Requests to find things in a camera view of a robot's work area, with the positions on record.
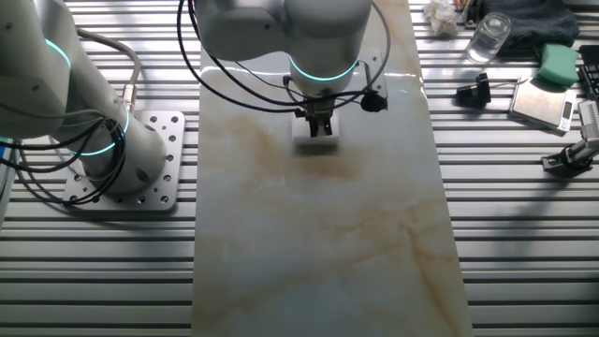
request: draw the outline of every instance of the black clamp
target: black clamp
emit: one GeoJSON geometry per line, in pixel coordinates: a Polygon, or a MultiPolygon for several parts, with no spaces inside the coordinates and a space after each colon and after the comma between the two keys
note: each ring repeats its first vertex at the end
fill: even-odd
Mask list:
{"type": "Polygon", "coordinates": [[[490,103],[490,86],[487,73],[476,76],[476,85],[468,85],[458,88],[458,100],[460,103],[490,103]]]}

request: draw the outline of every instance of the black cable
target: black cable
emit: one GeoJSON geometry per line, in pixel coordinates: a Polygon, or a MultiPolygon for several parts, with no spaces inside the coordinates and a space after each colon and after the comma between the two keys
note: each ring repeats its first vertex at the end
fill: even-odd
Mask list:
{"type": "Polygon", "coordinates": [[[89,129],[87,129],[86,131],[79,134],[78,136],[76,136],[72,139],[57,143],[57,144],[51,144],[51,145],[20,145],[19,144],[19,145],[16,145],[15,143],[8,143],[5,141],[0,141],[0,146],[4,146],[9,149],[15,149],[15,150],[23,149],[23,150],[28,150],[28,151],[46,151],[46,150],[62,149],[68,145],[76,143],[77,141],[85,138],[86,136],[89,136],[90,133],[93,134],[98,129],[98,127],[100,127],[102,124],[104,124],[105,121],[106,121],[106,119],[102,119],[102,120],[98,121],[97,123],[95,123],[89,129]]]}
{"type": "MultiPolygon", "coordinates": [[[[188,7],[188,12],[189,12],[189,17],[190,20],[192,22],[192,25],[194,27],[194,30],[196,32],[196,36],[198,38],[198,40],[201,41],[200,35],[199,35],[199,29],[197,27],[197,22],[196,22],[196,16],[195,16],[195,10],[194,10],[194,6],[193,6],[193,1],[194,0],[187,0],[187,7],[188,7]]],[[[240,86],[245,92],[249,93],[250,95],[253,95],[257,98],[260,98],[268,103],[271,104],[275,104],[275,105],[280,105],[280,106],[306,106],[309,104],[313,104],[313,103],[317,103],[317,102],[322,102],[322,101],[326,101],[326,100],[330,100],[330,99],[334,99],[334,98],[338,98],[341,96],[345,96],[345,95],[352,95],[353,97],[344,101],[343,103],[332,107],[332,110],[336,110],[338,108],[341,108],[351,102],[354,102],[358,97],[360,97],[361,95],[366,95],[371,91],[371,87],[372,84],[382,75],[382,72],[385,68],[385,66],[387,65],[387,61],[388,61],[388,57],[390,55],[390,32],[389,32],[389,28],[387,25],[387,21],[385,20],[385,17],[383,15],[383,13],[381,12],[380,8],[373,2],[373,7],[376,9],[376,11],[378,12],[378,14],[381,17],[381,20],[383,21],[383,24],[385,26],[386,29],[386,33],[387,33],[387,54],[385,56],[385,59],[383,61],[383,64],[381,65],[381,68],[379,69],[379,71],[375,74],[375,76],[372,78],[371,82],[368,83],[361,91],[359,92],[345,92],[345,93],[339,93],[339,94],[334,94],[334,95],[326,95],[326,96],[322,96],[322,97],[318,97],[318,98],[310,98],[310,99],[305,99],[302,102],[282,102],[282,101],[277,101],[274,99],[270,99],[268,97],[265,97],[257,92],[255,92],[254,90],[252,90],[251,88],[247,87],[245,84],[243,84],[242,82],[240,82],[239,80],[237,80],[228,70],[226,70],[226,68],[218,61],[218,59],[212,57],[211,55],[209,55],[212,59],[212,61],[223,71],[223,73],[225,73],[225,75],[227,75],[233,82],[235,82],[238,86],[240,86]]]]}
{"type": "MultiPolygon", "coordinates": [[[[114,121],[108,121],[107,124],[109,126],[114,127],[114,131],[111,133],[112,136],[112,140],[115,142],[115,147],[113,150],[113,160],[112,162],[114,163],[113,166],[119,165],[118,170],[115,170],[116,167],[110,168],[111,171],[114,171],[114,174],[112,174],[110,177],[108,177],[102,184],[100,184],[94,191],[92,191],[91,193],[89,193],[88,195],[82,197],[82,198],[77,198],[74,200],[62,200],[61,198],[55,196],[52,192],[50,192],[48,189],[46,189],[37,179],[36,177],[33,175],[32,172],[28,171],[28,175],[30,180],[42,191],[44,192],[44,194],[47,195],[47,197],[43,197],[41,196],[37,191],[35,191],[30,185],[29,183],[24,179],[23,175],[22,175],[22,171],[17,170],[17,175],[19,176],[20,181],[22,182],[22,184],[25,186],[25,188],[31,193],[33,194],[36,198],[39,198],[40,200],[47,202],[47,203],[57,203],[57,204],[63,204],[64,206],[68,207],[68,206],[74,206],[74,205],[83,205],[86,203],[90,203],[90,202],[94,202],[96,200],[98,200],[101,196],[103,196],[108,189],[110,189],[112,187],[112,185],[114,184],[114,182],[118,179],[119,175],[121,174],[122,170],[123,170],[123,166],[124,166],[124,160],[125,160],[125,137],[123,135],[123,130],[120,126],[118,126],[118,124],[116,124],[116,122],[114,121]]],[[[27,163],[27,159],[24,155],[24,151],[20,150],[21,152],[21,159],[22,162],[24,163],[24,165],[27,167],[28,163],[27,163]]]]}
{"type": "Polygon", "coordinates": [[[240,107],[244,107],[247,109],[251,109],[251,110],[258,110],[258,111],[263,111],[263,112],[270,112],[270,113],[288,113],[288,112],[296,112],[296,110],[298,109],[269,109],[269,108],[262,108],[262,107],[257,107],[257,106],[253,106],[251,104],[246,104],[243,102],[240,102],[238,100],[235,100],[231,97],[228,97],[226,95],[221,94],[220,92],[218,92],[217,90],[215,90],[214,88],[212,88],[208,83],[206,83],[206,81],[204,81],[196,72],[196,70],[194,69],[194,67],[191,65],[191,62],[189,61],[189,57],[187,57],[187,51],[185,51],[185,46],[183,45],[183,32],[182,32],[182,16],[183,16],[183,5],[185,3],[185,0],[181,0],[179,2],[179,7],[177,8],[177,39],[179,41],[179,48],[181,50],[181,53],[183,55],[183,60],[185,61],[185,65],[187,66],[187,68],[189,69],[189,71],[191,71],[192,75],[194,75],[194,77],[196,78],[197,81],[199,81],[206,89],[208,89],[211,93],[219,96],[220,98],[224,99],[225,101],[229,102],[229,103],[233,103],[236,104],[240,107]]]}
{"type": "MultiPolygon", "coordinates": [[[[92,137],[94,136],[94,132],[105,122],[106,122],[105,120],[97,122],[96,124],[94,124],[94,126],[90,127],[88,130],[83,132],[81,135],[83,135],[84,137],[86,136],[86,138],[83,141],[83,143],[81,144],[81,147],[79,148],[79,150],[75,153],[75,155],[73,155],[72,158],[70,158],[69,160],[65,161],[64,163],[62,163],[60,165],[57,165],[52,168],[29,168],[27,166],[22,166],[22,165],[13,163],[10,160],[6,160],[4,158],[0,158],[0,164],[4,164],[12,169],[24,170],[26,172],[32,172],[32,173],[52,173],[52,172],[56,172],[58,170],[64,169],[64,168],[68,167],[69,165],[75,163],[77,161],[77,159],[79,159],[81,157],[81,155],[85,151],[85,148],[87,147],[89,142],[92,140],[92,137]]],[[[14,146],[14,147],[12,147],[12,149],[18,149],[21,151],[28,150],[25,146],[14,146]]]]}

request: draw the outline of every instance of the metal bracket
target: metal bracket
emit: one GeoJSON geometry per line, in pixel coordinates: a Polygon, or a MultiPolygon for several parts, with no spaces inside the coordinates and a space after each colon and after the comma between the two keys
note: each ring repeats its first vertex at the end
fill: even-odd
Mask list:
{"type": "Polygon", "coordinates": [[[464,7],[461,16],[464,20],[466,28],[476,29],[476,26],[480,22],[480,6],[483,0],[468,0],[468,3],[464,7]]]}
{"type": "Polygon", "coordinates": [[[592,170],[592,161],[575,166],[572,164],[565,165],[563,161],[569,160],[568,149],[570,149],[570,146],[563,149],[559,154],[542,157],[541,162],[543,163],[543,170],[553,176],[563,178],[574,178],[584,172],[592,170]]]}
{"type": "MultiPolygon", "coordinates": [[[[80,205],[70,210],[77,212],[168,212],[175,206],[183,153],[185,115],[179,111],[137,111],[136,115],[140,122],[150,125],[156,130],[167,147],[166,163],[159,178],[151,186],[135,195],[116,198],[104,196],[98,202],[80,205]]],[[[88,180],[69,170],[64,198],[82,197],[88,193],[87,191],[94,188],[88,180]]]]}

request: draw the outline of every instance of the metal mounting plate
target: metal mounting plate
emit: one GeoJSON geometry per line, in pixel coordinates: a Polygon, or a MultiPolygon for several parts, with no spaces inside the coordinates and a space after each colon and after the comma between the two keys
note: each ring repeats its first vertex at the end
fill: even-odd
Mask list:
{"type": "MultiPolygon", "coordinates": [[[[77,212],[168,212],[177,201],[177,184],[183,153],[185,116],[179,111],[137,111],[136,117],[153,127],[167,147],[165,167],[160,177],[148,188],[130,196],[103,196],[96,203],[80,205],[70,210],[77,212]],[[174,141],[168,138],[175,136],[174,141]]],[[[69,171],[64,198],[83,197],[95,187],[87,180],[69,171]]]]}

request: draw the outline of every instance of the marble surface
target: marble surface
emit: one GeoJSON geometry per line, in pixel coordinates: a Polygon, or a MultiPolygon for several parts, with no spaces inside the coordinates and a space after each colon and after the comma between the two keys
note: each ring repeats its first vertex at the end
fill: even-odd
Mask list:
{"type": "MultiPolygon", "coordinates": [[[[291,115],[201,89],[194,336],[473,335],[408,2],[376,3],[393,38],[389,111],[337,111],[333,151],[296,149],[291,115]]],[[[363,49],[383,50],[383,32],[373,11],[363,49]]],[[[246,65],[273,83],[289,67],[282,53],[246,65]]],[[[202,77],[259,104],[209,62],[202,77]]]]}

